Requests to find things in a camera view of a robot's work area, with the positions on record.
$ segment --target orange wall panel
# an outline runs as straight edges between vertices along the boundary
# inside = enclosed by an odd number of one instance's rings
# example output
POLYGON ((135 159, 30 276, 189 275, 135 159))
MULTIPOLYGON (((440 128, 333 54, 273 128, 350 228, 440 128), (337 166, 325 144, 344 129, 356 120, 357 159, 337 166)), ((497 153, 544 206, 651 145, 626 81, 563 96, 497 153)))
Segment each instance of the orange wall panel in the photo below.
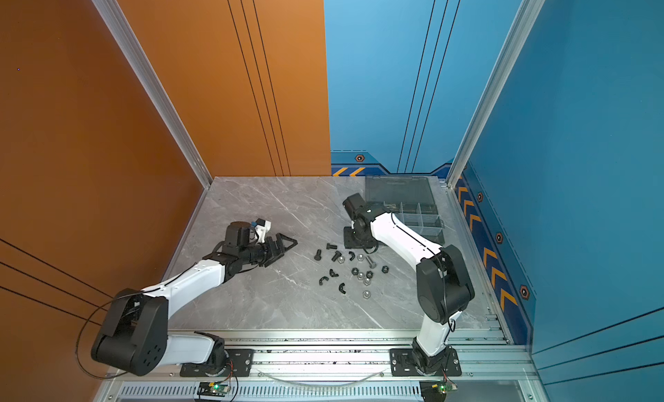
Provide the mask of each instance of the orange wall panel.
POLYGON ((118 2, 213 176, 329 174, 323 0, 118 2))

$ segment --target black bracket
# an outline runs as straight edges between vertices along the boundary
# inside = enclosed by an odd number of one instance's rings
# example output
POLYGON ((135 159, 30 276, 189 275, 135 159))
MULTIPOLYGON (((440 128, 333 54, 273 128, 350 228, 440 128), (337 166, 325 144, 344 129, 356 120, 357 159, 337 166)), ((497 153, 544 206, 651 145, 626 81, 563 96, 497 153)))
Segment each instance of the black bracket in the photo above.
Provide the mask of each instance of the black bracket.
MULTIPOLYGON (((226 377, 230 374, 230 362, 233 362, 233 375, 248 377, 253 364, 253 349, 226 349, 228 354, 228 367, 225 367, 215 377, 226 377)), ((183 364, 180 377, 205 377, 205 373, 196 364, 183 364)))
MULTIPOLYGON (((418 371, 413 358, 412 348, 390 349, 390 364, 392 376, 425 376, 418 371)), ((426 376, 461 376, 461 364, 456 350, 448 346, 443 350, 443 360, 440 368, 431 375, 426 376)))

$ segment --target black plastic part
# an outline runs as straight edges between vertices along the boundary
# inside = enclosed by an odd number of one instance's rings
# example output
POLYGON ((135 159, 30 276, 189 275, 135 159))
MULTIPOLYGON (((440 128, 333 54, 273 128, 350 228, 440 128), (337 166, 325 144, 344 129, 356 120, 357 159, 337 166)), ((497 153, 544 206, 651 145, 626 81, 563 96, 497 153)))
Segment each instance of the black plastic part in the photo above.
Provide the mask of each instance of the black plastic part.
MULTIPOLYGON (((229 349, 228 359, 225 367, 215 377, 226 377, 230 373, 230 362, 233 362, 233 375, 237 377, 248 377, 253 364, 253 349, 229 349)), ((180 369, 181 377, 204 377, 204 371, 199 365, 186 363, 180 369)))
POLYGON ((390 349, 392 376, 444 376, 443 371, 450 377, 461 376, 461 364, 454 363, 454 360, 459 360, 459 356, 452 347, 448 346, 436 356, 431 357, 435 360, 428 365, 417 361, 418 356, 414 355, 414 352, 417 351, 419 350, 413 348, 390 349))
POLYGON ((434 322, 446 323, 457 311, 463 311, 475 297, 468 269, 457 247, 443 248, 440 253, 416 265, 419 306, 434 322), (447 271, 441 279, 440 274, 447 271))
POLYGON ((166 351, 168 300, 124 289, 111 303, 90 356, 96 362, 142 376, 154 369, 166 351))

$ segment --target gray marble surface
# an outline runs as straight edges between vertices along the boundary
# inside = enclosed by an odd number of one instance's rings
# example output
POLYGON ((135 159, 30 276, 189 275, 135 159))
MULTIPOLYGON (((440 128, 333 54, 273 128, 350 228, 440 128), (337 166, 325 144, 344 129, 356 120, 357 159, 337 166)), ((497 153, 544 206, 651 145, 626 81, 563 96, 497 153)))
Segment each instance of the gray marble surface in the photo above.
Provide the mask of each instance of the gray marble surface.
MULTIPOLYGON (((171 329, 253 330, 386 328, 418 330, 424 313, 416 299, 415 273, 394 251, 381 247, 372 254, 378 271, 366 287, 351 274, 352 267, 369 269, 367 261, 333 263, 327 242, 343 248, 343 227, 350 224, 341 202, 353 193, 364 195, 360 177, 246 177, 215 178, 183 249, 168 276, 177 274, 212 251, 232 221, 251 222, 262 217, 272 222, 271 235, 282 232, 298 245, 268 268, 238 274, 182 307, 169 321, 171 329), (320 261, 313 260, 323 250, 320 261), (388 265, 390 272, 380 272, 388 265), (321 287, 329 269, 339 277, 321 287), (338 290, 345 282, 345 295, 338 290), (362 291, 371 298, 362 298, 362 291)), ((440 184, 430 180, 440 215, 446 210, 440 184)), ((447 243, 458 240, 451 227, 444 229, 447 243)), ((458 321, 459 328, 484 328, 486 298, 479 292, 458 321)))

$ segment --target wire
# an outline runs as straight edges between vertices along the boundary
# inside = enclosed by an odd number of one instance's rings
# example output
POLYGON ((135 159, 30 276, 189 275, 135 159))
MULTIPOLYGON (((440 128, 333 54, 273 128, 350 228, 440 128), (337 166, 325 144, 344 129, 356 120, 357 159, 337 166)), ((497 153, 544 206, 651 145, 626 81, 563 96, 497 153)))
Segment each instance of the wire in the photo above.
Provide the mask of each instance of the wire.
POLYGON ((115 298, 113 298, 111 301, 106 302, 106 303, 104 303, 104 304, 102 304, 102 305, 100 305, 100 306, 98 306, 97 308, 94 309, 94 311, 92 312, 92 314, 90 315, 90 317, 87 317, 87 319, 85 320, 85 323, 83 323, 83 326, 81 327, 81 330, 79 331, 79 336, 76 337, 76 345, 74 346, 74 357, 76 358, 76 364, 79 365, 79 368, 83 371, 83 373, 87 374, 88 376, 92 377, 93 379, 99 379, 99 380, 114 379, 114 378, 116 378, 116 377, 120 377, 120 376, 122 376, 122 375, 128 373, 128 372, 122 372, 122 373, 119 373, 119 374, 117 374, 117 375, 113 375, 113 376, 97 376, 97 375, 94 375, 94 374, 92 374, 92 373, 89 373, 89 372, 86 370, 86 368, 83 367, 83 365, 81 364, 80 358, 79 358, 79 345, 80 345, 80 341, 81 341, 81 336, 83 335, 83 330, 85 329, 85 327, 87 326, 87 324, 90 322, 90 319, 91 319, 95 314, 97 314, 97 311, 101 310, 102 307, 106 307, 106 306, 108 306, 109 304, 112 304, 112 302, 114 302, 114 301, 116 301, 116 300, 119 300, 119 299, 121 299, 121 298, 127 298, 127 297, 133 297, 133 296, 136 296, 136 295, 142 295, 142 294, 146 294, 146 293, 148 293, 148 292, 153 292, 153 291, 160 290, 160 289, 161 289, 161 288, 158 288, 158 289, 152 289, 152 290, 148 290, 148 291, 139 291, 139 292, 135 292, 135 293, 133 293, 133 294, 127 294, 127 295, 123 295, 123 296, 120 296, 120 297, 115 297, 115 298))

